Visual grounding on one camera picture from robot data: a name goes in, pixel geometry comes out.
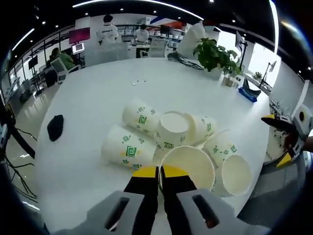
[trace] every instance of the white paper cup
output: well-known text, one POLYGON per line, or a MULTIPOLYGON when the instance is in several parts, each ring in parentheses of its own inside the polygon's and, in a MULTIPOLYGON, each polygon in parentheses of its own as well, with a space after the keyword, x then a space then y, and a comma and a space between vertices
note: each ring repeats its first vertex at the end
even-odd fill
POLYGON ((171 150, 184 144, 189 129, 187 119, 178 112, 168 112, 161 116, 155 139, 164 150, 171 150))
POLYGON ((229 139, 227 130, 211 136, 204 144, 204 149, 217 166, 221 166, 229 156, 238 153, 236 145, 229 139))
POLYGON ((213 118, 184 114, 189 122, 186 143, 193 145, 216 131, 216 121, 213 118))
POLYGON ((211 190, 213 187, 215 181, 213 163, 200 149, 192 146, 174 148, 164 156, 161 165, 170 165, 186 171, 197 188, 211 190))
POLYGON ((149 165, 157 144, 115 125, 102 144, 102 156, 110 162, 139 169, 149 165))
POLYGON ((221 197, 240 196, 250 188, 252 173, 249 164, 239 155, 231 155, 215 171, 216 181, 212 188, 221 197))
POLYGON ((122 120, 136 129, 153 136, 161 114, 140 99, 133 99, 124 109, 122 120))

